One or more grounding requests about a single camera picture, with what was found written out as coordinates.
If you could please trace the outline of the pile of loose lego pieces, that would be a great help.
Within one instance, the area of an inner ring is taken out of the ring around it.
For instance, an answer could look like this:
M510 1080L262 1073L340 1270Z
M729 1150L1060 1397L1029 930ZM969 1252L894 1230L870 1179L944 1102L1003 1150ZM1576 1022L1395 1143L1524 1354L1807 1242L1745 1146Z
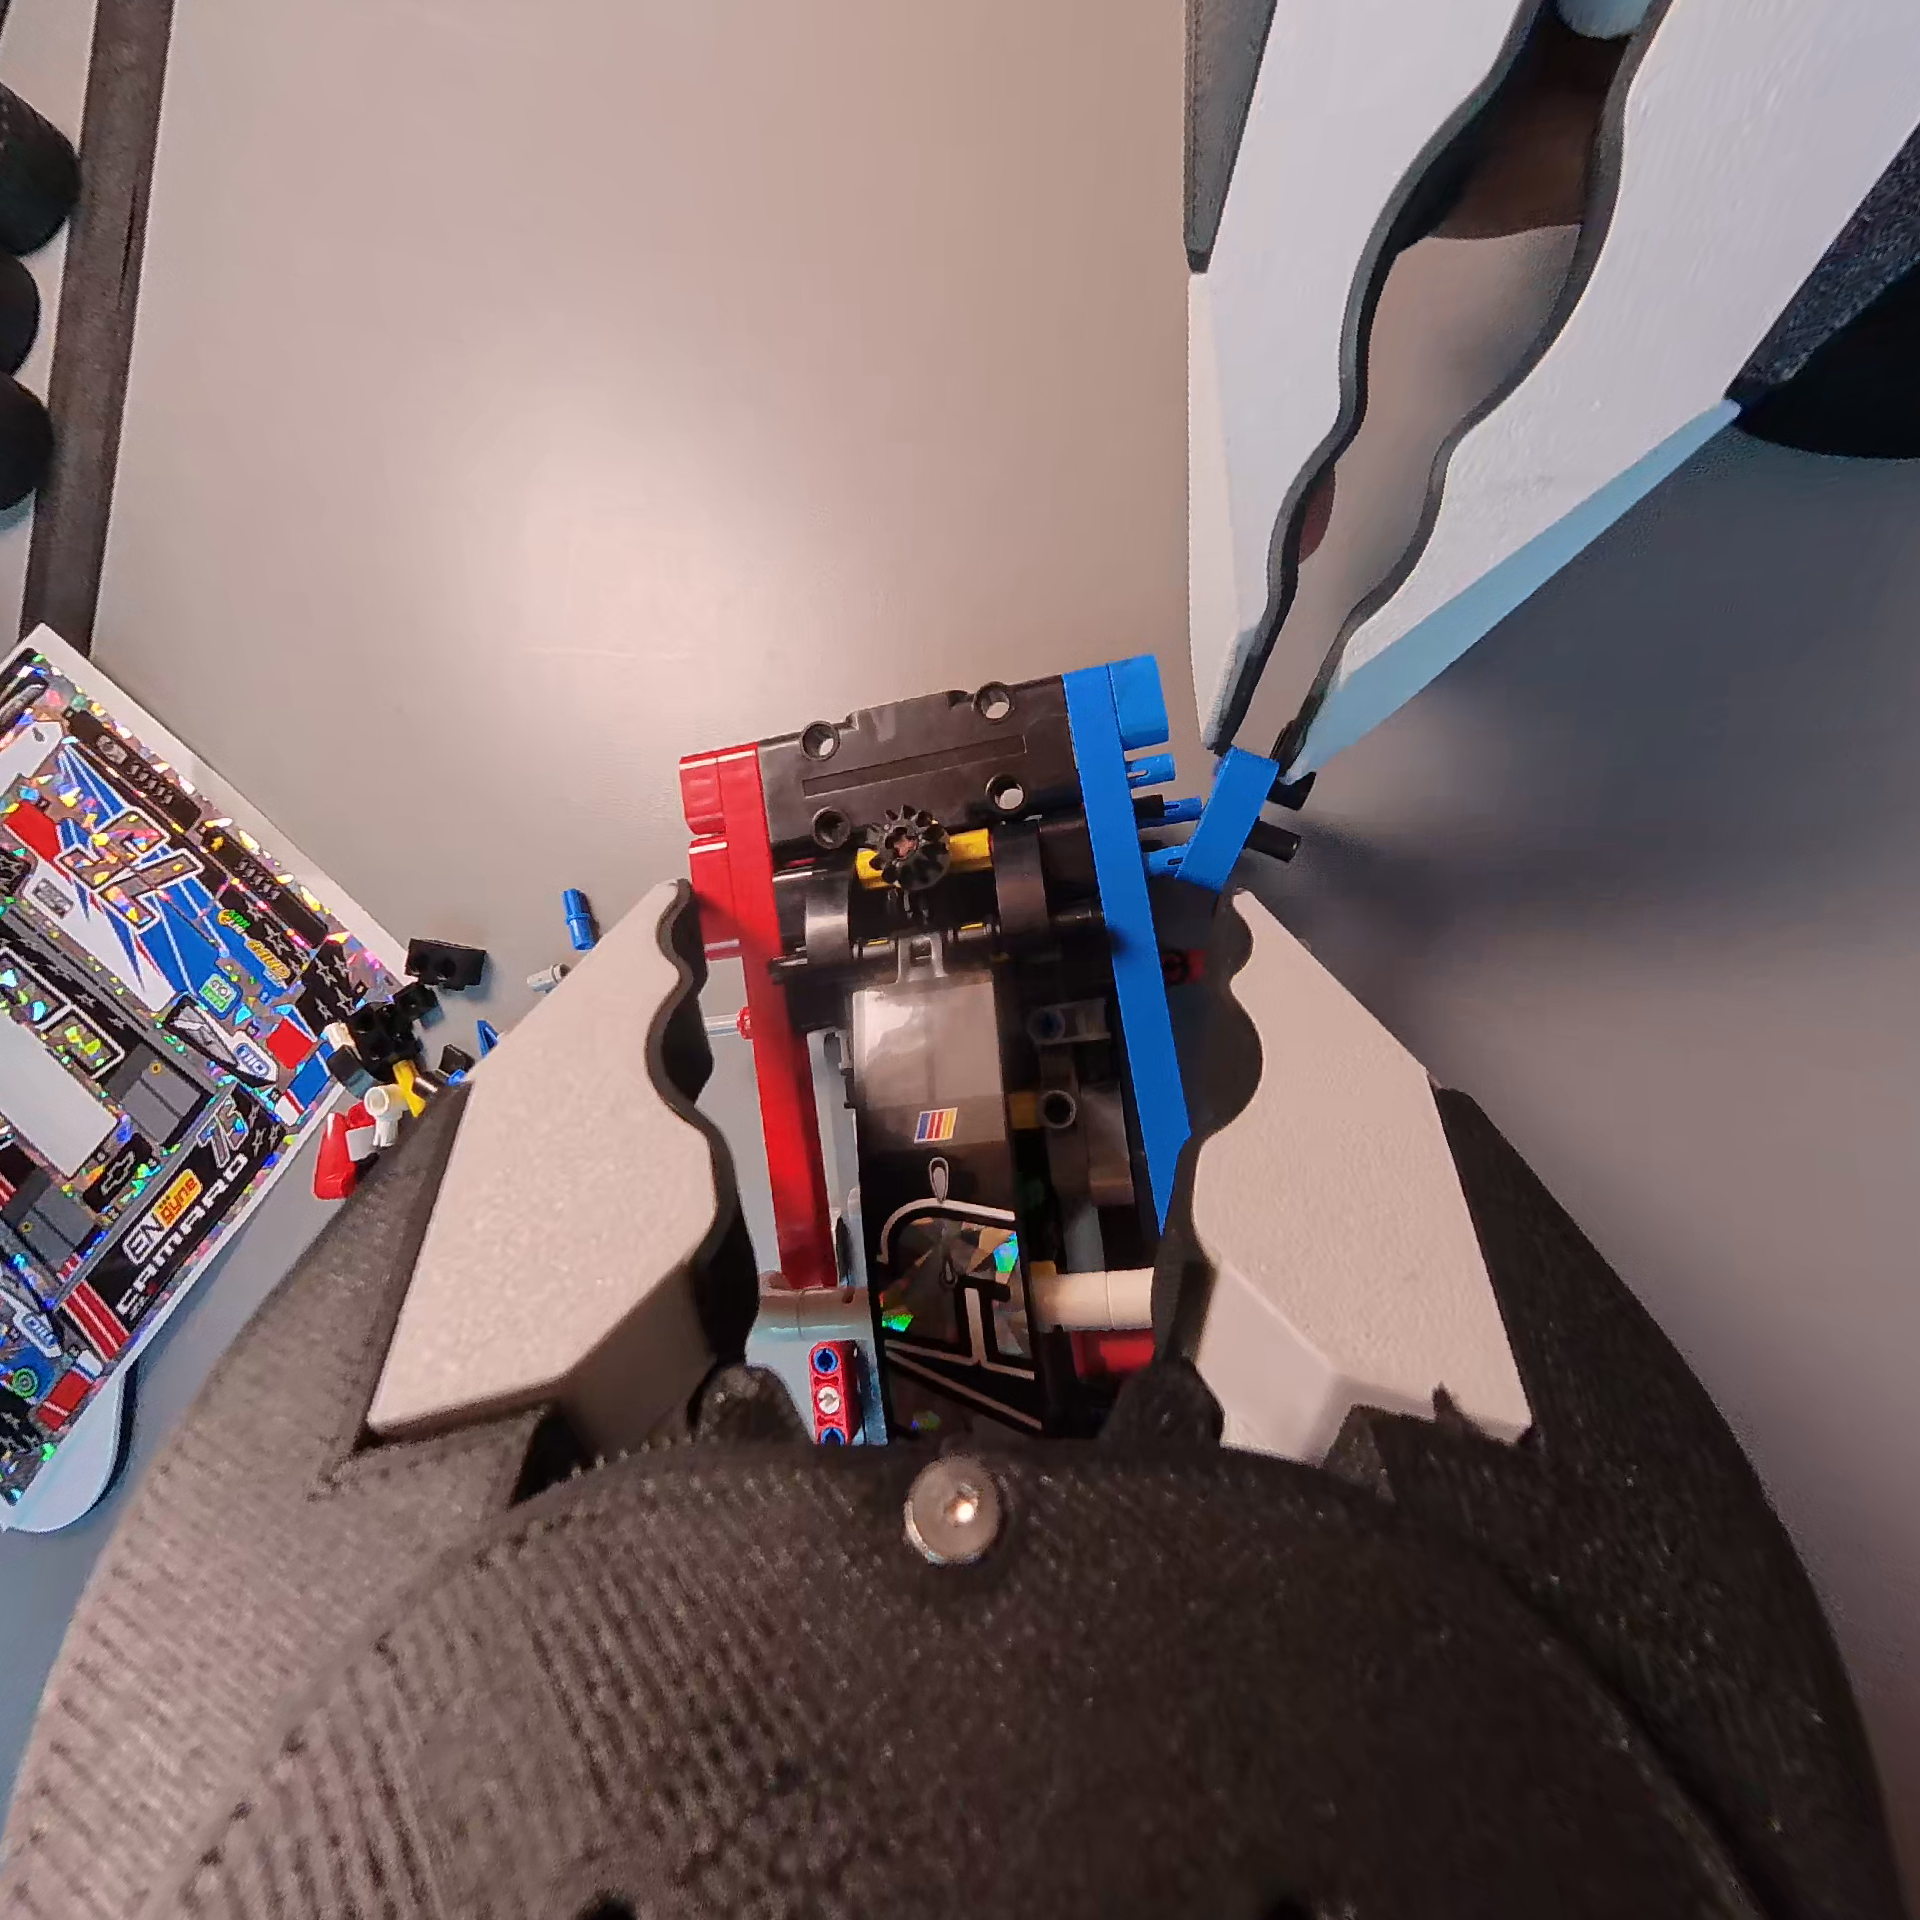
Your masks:
M346 930L323 937L310 958L321 993L321 1068L341 1103L323 1120L312 1163L312 1194L341 1202L359 1175L402 1140L402 1129L455 1084L463 1084L496 1044L496 1028L475 1022L475 1044L448 1041L425 1058L425 1027L440 1016L448 993L475 990L485 952L448 940L407 940L398 980Z

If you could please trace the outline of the blue L-shaped lego beam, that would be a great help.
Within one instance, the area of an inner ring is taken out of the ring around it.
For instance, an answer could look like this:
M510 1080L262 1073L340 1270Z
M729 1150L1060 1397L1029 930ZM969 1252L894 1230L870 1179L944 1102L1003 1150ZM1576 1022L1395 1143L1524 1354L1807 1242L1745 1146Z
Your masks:
M1271 759L1228 749L1219 761L1197 822L1177 847L1177 862L1167 871L1185 886L1222 893L1237 856L1246 848L1253 826L1261 826L1261 809L1275 780L1278 769Z

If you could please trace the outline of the holographic sticker sheet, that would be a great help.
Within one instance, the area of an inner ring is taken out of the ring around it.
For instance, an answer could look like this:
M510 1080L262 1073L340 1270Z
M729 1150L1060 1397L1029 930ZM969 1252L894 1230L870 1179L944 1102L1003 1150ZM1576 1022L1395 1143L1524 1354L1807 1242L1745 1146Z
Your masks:
M35 627L4 654L4 1385L63 1429L341 1102L312 952L402 947Z

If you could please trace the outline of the person's right hand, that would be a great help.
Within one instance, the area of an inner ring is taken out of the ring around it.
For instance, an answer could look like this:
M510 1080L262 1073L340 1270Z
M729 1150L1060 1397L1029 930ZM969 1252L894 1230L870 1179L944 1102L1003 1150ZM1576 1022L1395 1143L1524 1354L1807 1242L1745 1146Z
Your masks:
M1627 35L1579 35L1548 5L1494 94L1428 173L1410 240L1579 228L1598 110L1623 54Z

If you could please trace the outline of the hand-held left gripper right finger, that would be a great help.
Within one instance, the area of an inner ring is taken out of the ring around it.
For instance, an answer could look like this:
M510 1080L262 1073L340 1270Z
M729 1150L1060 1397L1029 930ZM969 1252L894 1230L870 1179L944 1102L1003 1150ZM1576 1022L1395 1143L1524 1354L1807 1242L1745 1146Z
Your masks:
M1246 1102L1196 1143L1188 1362L1237 1452L1319 1465L1350 1410L1518 1443L1531 1404L1422 1066L1244 888Z

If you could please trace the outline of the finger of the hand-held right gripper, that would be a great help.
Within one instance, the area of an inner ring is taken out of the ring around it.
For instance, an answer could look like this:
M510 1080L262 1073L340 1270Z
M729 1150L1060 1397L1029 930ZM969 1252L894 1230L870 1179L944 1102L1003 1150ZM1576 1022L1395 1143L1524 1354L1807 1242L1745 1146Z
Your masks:
M1916 128L1916 5L1661 5L1598 118L1598 228L1548 342L1457 427L1420 537L1287 736L1397 712L1735 416L1735 386Z
M1188 8L1188 664L1203 749L1249 715L1296 515L1361 412L1395 222L1539 5Z

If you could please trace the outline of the lego car model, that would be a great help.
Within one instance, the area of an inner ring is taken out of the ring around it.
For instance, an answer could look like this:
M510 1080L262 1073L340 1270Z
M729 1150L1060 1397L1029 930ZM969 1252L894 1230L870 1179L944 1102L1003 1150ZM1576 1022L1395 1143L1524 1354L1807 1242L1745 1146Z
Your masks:
M1219 897L1167 738L1123 655L680 761L769 1175L747 1362L818 1446L1092 1436L1152 1362Z

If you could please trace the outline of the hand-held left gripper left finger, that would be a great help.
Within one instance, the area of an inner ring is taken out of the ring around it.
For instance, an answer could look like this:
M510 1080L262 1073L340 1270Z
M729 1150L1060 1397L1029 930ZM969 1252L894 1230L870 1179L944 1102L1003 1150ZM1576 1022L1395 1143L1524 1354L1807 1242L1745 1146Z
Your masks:
M587 1452L683 1427L745 1354L753 1244L698 1110L708 1036L691 888L642 895L474 1068L367 1429L554 1410Z

